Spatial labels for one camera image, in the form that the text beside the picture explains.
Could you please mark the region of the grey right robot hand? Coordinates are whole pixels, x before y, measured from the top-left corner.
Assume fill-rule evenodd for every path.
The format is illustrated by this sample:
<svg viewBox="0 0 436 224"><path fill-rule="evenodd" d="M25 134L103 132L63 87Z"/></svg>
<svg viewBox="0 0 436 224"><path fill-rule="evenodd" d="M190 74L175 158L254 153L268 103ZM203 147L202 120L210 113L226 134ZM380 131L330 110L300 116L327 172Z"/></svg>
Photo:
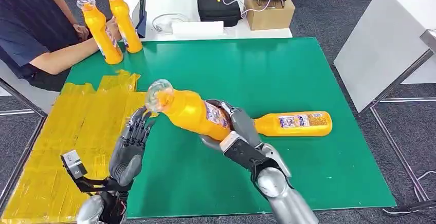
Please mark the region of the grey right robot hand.
<svg viewBox="0 0 436 224"><path fill-rule="evenodd" d="M227 120L231 122L231 132L230 135L222 141L215 140L206 135L200 135L199 137L204 145L217 151L220 150L224 153L232 146L236 146L238 141L243 141L261 154L264 154L262 151L264 143L255 129L254 120L245 110L240 107L235 107L226 101L208 99L206 102L224 112Z"/></svg>

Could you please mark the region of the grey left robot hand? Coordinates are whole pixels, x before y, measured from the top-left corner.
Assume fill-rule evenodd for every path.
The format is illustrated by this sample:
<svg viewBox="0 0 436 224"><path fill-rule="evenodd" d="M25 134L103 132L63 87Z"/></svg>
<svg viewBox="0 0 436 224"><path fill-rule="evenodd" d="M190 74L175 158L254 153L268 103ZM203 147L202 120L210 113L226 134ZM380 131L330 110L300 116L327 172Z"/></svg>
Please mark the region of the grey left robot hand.
<svg viewBox="0 0 436 224"><path fill-rule="evenodd" d="M120 186L129 185L141 171L147 138L155 123L151 114L145 106L135 110L116 142L109 172Z"/></svg>

